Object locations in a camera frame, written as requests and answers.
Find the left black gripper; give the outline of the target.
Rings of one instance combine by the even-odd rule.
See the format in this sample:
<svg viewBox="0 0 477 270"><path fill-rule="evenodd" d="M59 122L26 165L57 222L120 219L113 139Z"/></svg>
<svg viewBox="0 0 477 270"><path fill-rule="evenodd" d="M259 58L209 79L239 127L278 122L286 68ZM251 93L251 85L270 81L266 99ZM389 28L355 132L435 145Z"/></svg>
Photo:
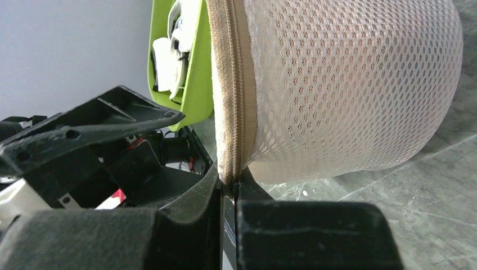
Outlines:
<svg viewBox="0 0 477 270"><path fill-rule="evenodd" d="M96 208L111 195L122 207L160 208L212 165L191 129L153 131L184 117L119 85L2 141L1 175L25 174L52 208Z"/></svg>

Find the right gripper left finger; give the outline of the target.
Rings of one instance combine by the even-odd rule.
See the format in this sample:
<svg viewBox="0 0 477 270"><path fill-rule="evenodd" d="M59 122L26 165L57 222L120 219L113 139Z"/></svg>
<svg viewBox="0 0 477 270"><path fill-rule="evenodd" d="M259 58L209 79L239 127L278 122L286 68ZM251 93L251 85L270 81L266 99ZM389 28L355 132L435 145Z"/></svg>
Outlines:
<svg viewBox="0 0 477 270"><path fill-rule="evenodd" d="M217 166L162 208L45 210L22 215L1 240L2 269L219 269Z"/></svg>

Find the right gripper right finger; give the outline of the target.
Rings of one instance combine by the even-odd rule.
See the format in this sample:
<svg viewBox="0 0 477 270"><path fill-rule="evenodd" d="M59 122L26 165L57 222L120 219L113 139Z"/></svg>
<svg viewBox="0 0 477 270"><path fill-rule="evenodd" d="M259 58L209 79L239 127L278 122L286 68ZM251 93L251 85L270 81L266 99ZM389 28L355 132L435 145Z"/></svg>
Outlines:
<svg viewBox="0 0 477 270"><path fill-rule="evenodd" d="M235 180L238 269L403 269L382 211L366 202L277 201Z"/></svg>

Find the beige mesh laundry bag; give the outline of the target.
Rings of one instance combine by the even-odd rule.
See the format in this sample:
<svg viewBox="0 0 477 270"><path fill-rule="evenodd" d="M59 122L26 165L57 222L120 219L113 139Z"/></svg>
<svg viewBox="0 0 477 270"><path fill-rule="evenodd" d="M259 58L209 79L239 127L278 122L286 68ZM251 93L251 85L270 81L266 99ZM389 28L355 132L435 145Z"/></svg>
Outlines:
<svg viewBox="0 0 477 270"><path fill-rule="evenodd" d="M220 180L383 170L443 121L462 64L452 1L207 1Z"/></svg>

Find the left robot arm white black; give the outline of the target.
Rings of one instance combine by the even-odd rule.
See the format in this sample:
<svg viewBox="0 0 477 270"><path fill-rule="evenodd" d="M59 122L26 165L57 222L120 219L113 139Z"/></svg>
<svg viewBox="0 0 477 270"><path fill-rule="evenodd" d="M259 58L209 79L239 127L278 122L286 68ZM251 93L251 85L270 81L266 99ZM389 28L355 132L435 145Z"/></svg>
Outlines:
<svg viewBox="0 0 477 270"><path fill-rule="evenodd" d="M185 116L125 86L66 112L1 120L1 230L48 209L162 206L212 160Z"/></svg>

